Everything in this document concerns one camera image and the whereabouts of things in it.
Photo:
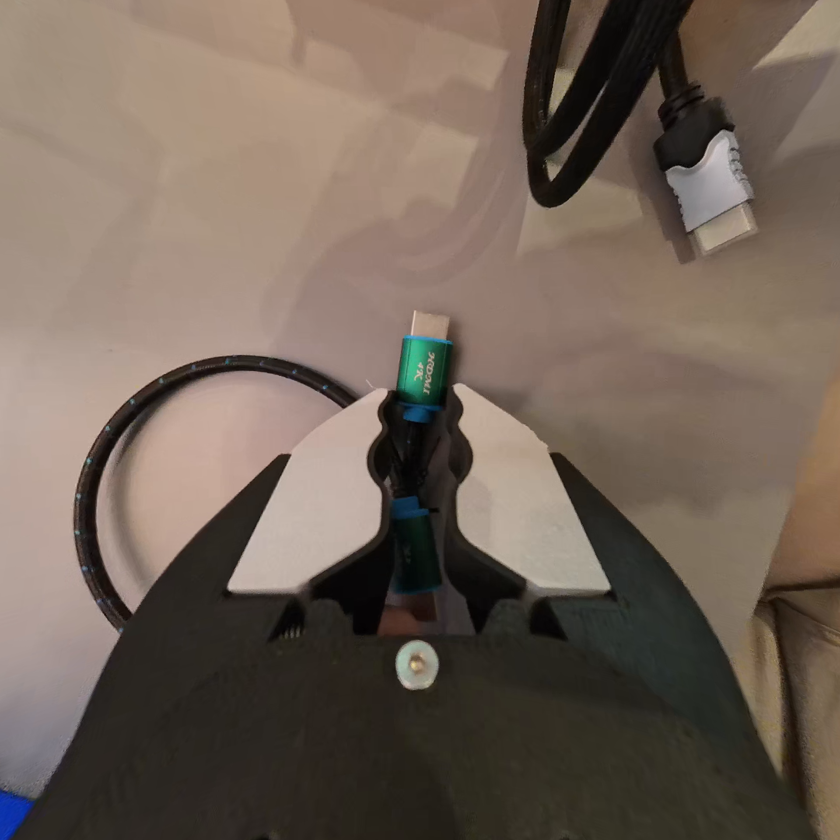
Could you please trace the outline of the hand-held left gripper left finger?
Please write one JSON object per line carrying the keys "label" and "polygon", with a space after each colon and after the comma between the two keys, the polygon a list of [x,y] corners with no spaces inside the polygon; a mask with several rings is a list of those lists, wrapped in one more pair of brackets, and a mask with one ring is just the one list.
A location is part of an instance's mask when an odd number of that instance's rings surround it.
{"label": "hand-held left gripper left finger", "polygon": [[232,594],[302,594],[384,538],[371,458],[388,396],[367,393],[294,447],[227,583]]}

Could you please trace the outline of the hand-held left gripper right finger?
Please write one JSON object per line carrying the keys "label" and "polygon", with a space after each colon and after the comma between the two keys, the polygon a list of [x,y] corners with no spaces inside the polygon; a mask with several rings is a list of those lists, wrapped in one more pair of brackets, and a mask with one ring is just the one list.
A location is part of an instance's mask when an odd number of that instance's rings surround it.
{"label": "hand-held left gripper right finger", "polygon": [[460,594],[606,594],[611,586],[529,426],[457,383],[446,412],[452,490],[444,562]]}

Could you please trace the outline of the blue plastic bin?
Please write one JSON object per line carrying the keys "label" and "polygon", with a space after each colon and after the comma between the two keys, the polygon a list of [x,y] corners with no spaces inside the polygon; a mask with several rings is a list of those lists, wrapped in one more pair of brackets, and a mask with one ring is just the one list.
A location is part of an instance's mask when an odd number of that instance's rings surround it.
{"label": "blue plastic bin", "polygon": [[34,801],[9,791],[0,793],[0,837],[10,839],[16,833]]}

